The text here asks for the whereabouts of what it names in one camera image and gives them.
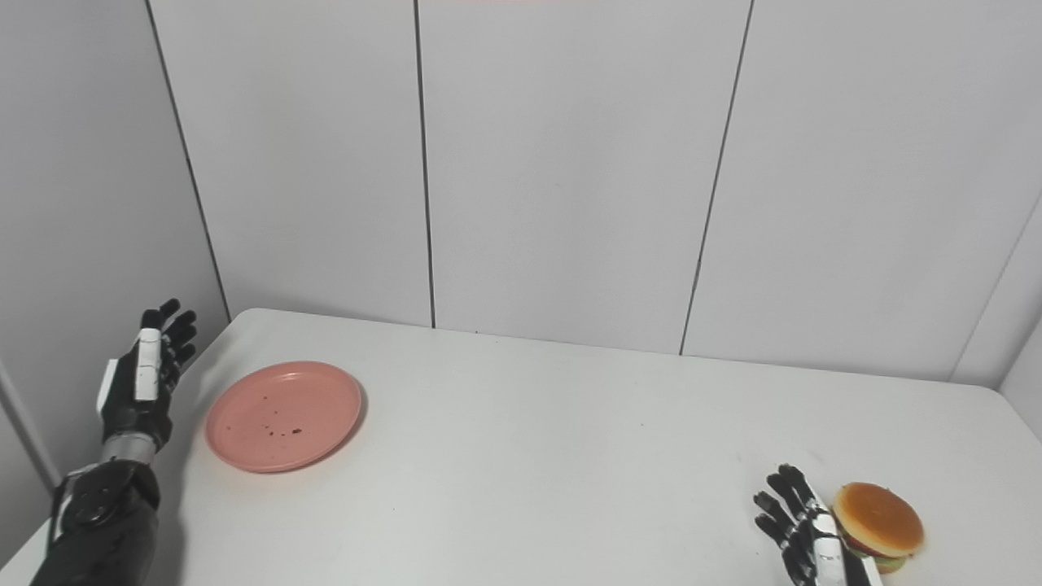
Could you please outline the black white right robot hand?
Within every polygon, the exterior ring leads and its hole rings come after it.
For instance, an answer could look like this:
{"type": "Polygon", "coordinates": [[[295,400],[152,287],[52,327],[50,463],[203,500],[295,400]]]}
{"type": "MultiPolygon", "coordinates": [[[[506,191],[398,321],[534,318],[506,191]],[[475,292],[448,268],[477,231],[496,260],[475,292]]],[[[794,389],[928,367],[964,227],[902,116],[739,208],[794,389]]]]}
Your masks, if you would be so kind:
{"type": "Polygon", "coordinates": [[[766,477],[772,489],[753,504],[756,527],[777,546],[794,585],[882,585],[874,560],[855,555],[825,500],[799,468],[782,463],[766,477]]]}

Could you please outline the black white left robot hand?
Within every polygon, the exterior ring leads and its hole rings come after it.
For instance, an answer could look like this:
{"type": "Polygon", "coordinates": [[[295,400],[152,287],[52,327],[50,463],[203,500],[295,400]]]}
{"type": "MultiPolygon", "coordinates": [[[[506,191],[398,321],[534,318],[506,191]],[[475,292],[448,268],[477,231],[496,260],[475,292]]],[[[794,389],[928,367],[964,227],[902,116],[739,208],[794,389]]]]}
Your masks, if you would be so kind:
{"type": "Polygon", "coordinates": [[[126,353],[107,363],[97,400],[102,441],[140,436],[155,450],[170,441],[170,405],[187,363],[196,355],[196,312],[171,298],[142,313],[126,353]]]}

